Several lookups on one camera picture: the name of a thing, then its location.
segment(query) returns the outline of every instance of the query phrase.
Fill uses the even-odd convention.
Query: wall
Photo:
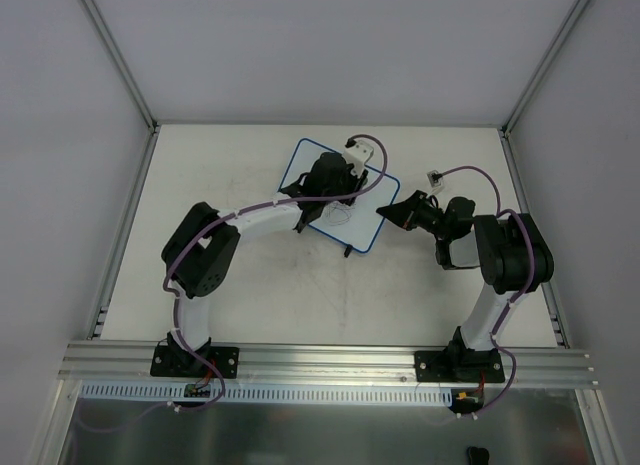
[[[146,129],[77,0],[0,0],[0,450],[82,337]]]
[[[160,120],[494,124],[574,0],[96,0]]]
[[[640,461],[639,117],[640,0],[595,0],[513,135],[572,343],[592,352],[629,463]]]

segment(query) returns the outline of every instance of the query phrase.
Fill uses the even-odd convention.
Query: white arm segment
[[[290,197],[278,193],[275,200],[285,198]],[[228,211],[223,211],[220,212],[220,215],[224,216],[228,213]],[[288,203],[286,205],[276,205],[275,207],[263,208],[262,210],[240,215],[227,221],[227,224],[238,229],[240,233],[240,242],[238,245],[240,245],[272,232],[293,230],[301,215],[302,210],[298,208],[296,203]],[[180,291],[182,296],[182,306],[180,307],[178,316],[182,336],[187,345],[193,350],[198,350],[207,343],[210,336],[209,310],[211,308],[211,301],[209,298],[211,295],[190,299],[186,297],[184,290],[177,283],[172,282],[172,284]],[[172,330],[171,334],[175,339],[175,330]]]
[[[495,348],[491,343],[491,331],[498,321],[500,314],[507,306],[509,299],[516,293],[517,292],[507,292],[503,295],[498,295],[491,285],[487,285],[486,283],[483,285],[478,301],[471,311],[471,315],[469,315],[469,318],[467,318],[461,327],[462,340],[464,340],[467,348],[476,351]],[[507,326],[507,323],[509,323],[515,307],[522,302],[526,296],[527,295],[524,294],[511,305],[507,316],[497,330],[496,341],[500,340],[500,335]]]

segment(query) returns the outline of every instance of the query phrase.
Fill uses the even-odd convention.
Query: white table
[[[355,133],[387,146],[398,200],[427,186],[426,172],[458,165],[485,169],[517,201],[496,130],[473,128],[165,125],[146,179],[102,338],[159,340],[171,327],[172,296],[162,290],[160,251],[191,206],[240,208],[270,199],[303,137],[340,150]],[[378,153],[371,164],[380,166]],[[474,172],[446,177],[438,198],[473,199],[495,213],[495,196]],[[282,232],[243,245],[211,298],[214,341],[239,343],[445,345],[482,288],[479,270],[444,271],[434,239],[385,223],[367,255],[343,257],[311,230]],[[505,331],[505,346],[555,347],[541,291]]]

